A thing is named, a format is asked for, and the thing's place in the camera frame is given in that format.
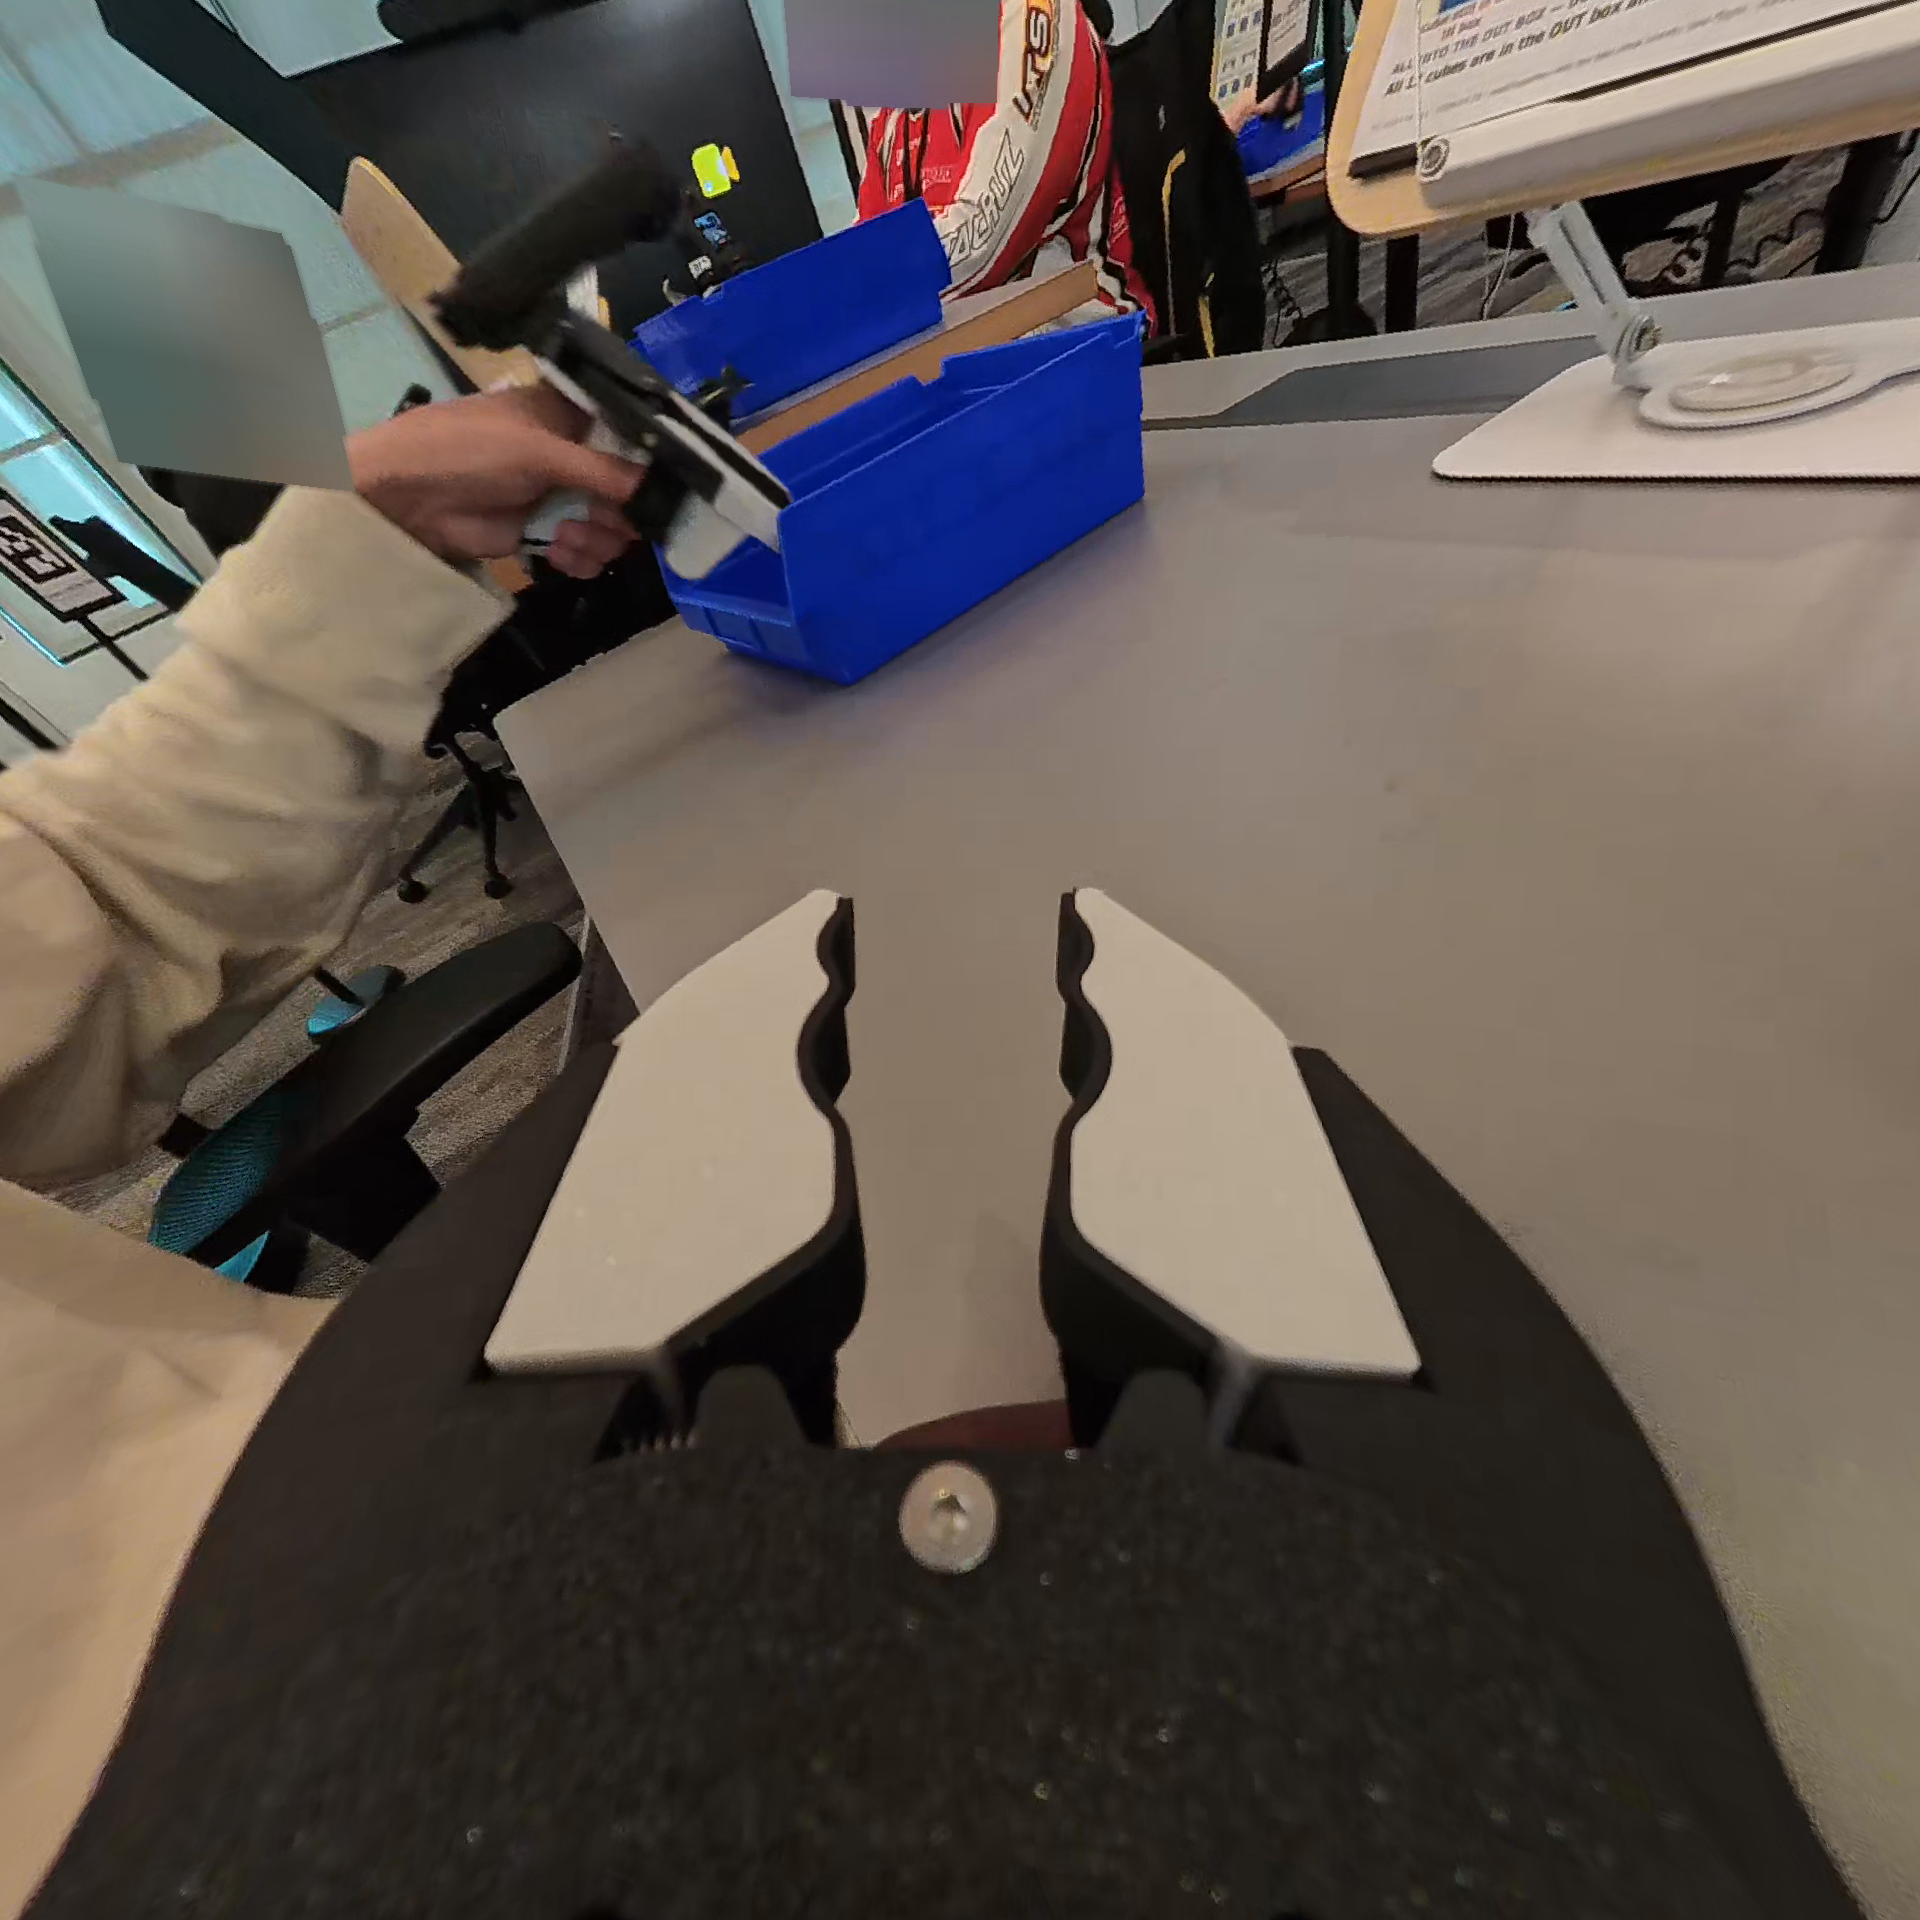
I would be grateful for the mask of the printed instruction sheet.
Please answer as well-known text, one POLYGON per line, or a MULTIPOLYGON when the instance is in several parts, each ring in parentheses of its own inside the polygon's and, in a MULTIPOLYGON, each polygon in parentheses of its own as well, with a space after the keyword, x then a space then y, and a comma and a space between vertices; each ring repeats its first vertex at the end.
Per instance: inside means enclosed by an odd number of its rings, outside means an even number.
POLYGON ((1397 1, 1351 170, 1398 170, 1425 136, 1638 82, 1876 10, 1876 1, 1397 1))

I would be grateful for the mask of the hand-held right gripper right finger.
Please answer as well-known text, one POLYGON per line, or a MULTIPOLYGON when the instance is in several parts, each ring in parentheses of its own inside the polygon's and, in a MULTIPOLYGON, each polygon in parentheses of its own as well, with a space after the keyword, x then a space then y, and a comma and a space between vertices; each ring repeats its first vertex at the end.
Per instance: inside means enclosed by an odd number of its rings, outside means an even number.
POLYGON ((1061 898, 1068 1109, 1041 1304, 1074 1449, 1178 1376, 1227 1442, 1273 1381, 1418 1384, 1422 1358, 1306 1071, 1229 977, 1097 886, 1061 898))

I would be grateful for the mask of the white folding stand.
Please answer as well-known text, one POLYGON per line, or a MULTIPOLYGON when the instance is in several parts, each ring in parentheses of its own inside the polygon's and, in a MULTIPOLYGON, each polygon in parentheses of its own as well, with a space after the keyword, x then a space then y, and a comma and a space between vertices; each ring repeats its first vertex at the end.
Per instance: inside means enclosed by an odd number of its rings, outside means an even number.
POLYGON ((1434 460, 1444 477, 1915 479, 1915 317, 1673 340, 1622 286, 1591 194, 1815 143, 1801 121, 1915 126, 1915 5, 1855 7, 1607 88, 1453 127, 1425 119, 1434 208, 1521 213, 1598 351, 1434 460))

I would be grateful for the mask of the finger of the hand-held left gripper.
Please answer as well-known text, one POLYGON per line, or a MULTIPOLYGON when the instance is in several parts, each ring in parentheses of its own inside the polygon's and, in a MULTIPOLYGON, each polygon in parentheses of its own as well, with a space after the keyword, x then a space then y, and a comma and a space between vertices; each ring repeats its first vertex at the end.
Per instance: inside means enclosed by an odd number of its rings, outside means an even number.
POLYGON ((759 456, 679 390, 655 398, 655 465, 719 513, 781 513, 794 501, 759 456))
POLYGON ((684 581, 702 581, 743 544, 780 553, 781 511, 783 482, 770 471, 723 465, 684 494, 661 542, 662 566, 684 581))

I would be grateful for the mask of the black jacket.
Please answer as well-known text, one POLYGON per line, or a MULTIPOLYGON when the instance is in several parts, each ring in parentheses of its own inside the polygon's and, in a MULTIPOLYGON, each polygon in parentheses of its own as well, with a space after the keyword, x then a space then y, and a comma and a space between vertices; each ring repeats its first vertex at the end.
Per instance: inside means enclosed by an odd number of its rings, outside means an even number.
POLYGON ((1211 90, 1211 1, 1113 7, 1113 151, 1138 279, 1155 319, 1151 366, 1263 345, 1257 210, 1235 132, 1211 90))

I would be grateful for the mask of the black wall screen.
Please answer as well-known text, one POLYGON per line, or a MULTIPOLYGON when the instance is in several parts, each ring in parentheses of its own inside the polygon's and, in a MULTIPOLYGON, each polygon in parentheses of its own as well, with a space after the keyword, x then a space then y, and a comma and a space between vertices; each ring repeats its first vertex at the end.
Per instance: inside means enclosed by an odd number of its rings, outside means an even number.
POLYGON ((741 1, 98 5, 108 36, 329 208, 371 159, 455 252, 562 185, 609 136, 682 180, 705 146, 754 260, 823 234, 759 24, 741 1))

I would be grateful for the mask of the black office chair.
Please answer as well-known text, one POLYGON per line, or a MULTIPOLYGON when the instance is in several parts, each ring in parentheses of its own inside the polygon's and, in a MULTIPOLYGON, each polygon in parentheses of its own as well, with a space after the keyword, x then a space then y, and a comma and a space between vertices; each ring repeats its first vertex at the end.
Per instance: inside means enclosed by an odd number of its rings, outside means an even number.
POLYGON ((487 898, 511 896, 511 879, 498 865, 498 828, 519 818, 521 782, 509 758, 481 761, 467 748, 469 735, 498 745, 495 714, 521 692, 523 666, 537 666, 519 623, 509 622, 484 639, 452 674, 433 729, 426 734, 430 758, 450 761, 462 780, 459 792, 444 806, 426 838, 403 860, 393 894, 418 904, 430 886, 423 863, 459 830, 473 830, 482 850, 482 890, 487 898))

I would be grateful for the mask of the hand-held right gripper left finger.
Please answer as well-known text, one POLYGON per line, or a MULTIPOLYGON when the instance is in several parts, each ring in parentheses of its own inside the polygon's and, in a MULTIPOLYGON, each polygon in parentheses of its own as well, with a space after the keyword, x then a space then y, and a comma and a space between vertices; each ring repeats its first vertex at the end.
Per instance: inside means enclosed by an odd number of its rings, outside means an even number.
POLYGON ((854 903, 815 888, 614 1038, 487 1336, 493 1376, 627 1376, 687 1432, 713 1378, 759 1366, 835 1442, 866 1301, 841 1112, 854 982, 854 903))

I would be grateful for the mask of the person's left forearm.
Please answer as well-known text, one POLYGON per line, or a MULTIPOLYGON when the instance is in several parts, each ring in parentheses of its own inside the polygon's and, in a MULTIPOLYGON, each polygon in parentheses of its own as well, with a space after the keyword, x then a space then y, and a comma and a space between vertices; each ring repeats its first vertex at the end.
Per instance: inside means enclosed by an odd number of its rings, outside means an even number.
POLYGON ((135 1161, 346 943, 455 666, 505 599, 371 504, 286 490, 149 684, 2 782, 2 1173, 135 1161))

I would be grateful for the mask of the person's left hand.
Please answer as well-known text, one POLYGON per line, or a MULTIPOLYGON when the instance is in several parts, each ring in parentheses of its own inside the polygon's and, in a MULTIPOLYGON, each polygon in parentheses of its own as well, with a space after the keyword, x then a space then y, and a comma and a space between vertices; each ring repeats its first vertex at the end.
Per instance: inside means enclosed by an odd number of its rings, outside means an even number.
POLYGON ((439 559, 514 557, 558 494, 580 498, 547 542, 547 559, 589 578, 636 546, 627 513, 642 471, 589 448, 593 420, 550 386, 434 400, 346 438, 353 488, 439 559))

